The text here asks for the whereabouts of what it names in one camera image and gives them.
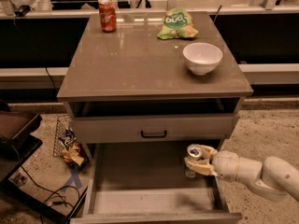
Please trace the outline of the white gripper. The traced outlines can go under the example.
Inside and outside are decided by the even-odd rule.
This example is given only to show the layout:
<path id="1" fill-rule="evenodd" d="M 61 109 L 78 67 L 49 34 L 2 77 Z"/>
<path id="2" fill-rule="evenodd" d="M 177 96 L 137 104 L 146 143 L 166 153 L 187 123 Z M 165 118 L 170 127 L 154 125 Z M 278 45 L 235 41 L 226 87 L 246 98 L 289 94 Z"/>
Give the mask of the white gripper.
<path id="1" fill-rule="evenodd" d="M 186 166 L 201 175 L 214 175 L 220 180 L 234 182 L 239 169 L 239 156 L 227 150 L 218 152 L 215 148 L 199 145 L 203 156 L 199 161 L 189 157 L 184 159 Z"/>

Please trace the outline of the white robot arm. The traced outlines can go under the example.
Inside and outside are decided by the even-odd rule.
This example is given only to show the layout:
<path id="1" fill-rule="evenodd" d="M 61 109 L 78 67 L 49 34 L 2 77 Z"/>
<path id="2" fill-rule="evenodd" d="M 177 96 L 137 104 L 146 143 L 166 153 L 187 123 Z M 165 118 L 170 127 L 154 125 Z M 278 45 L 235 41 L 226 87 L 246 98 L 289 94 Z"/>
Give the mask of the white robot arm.
<path id="1" fill-rule="evenodd" d="M 299 170 L 281 158 L 271 156 L 260 162 L 231 151 L 192 144 L 187 147 L 184 161 L 197 174 L 241 183 L 265 199 L 280 202 L 289 194 L 299 201 Z"/>

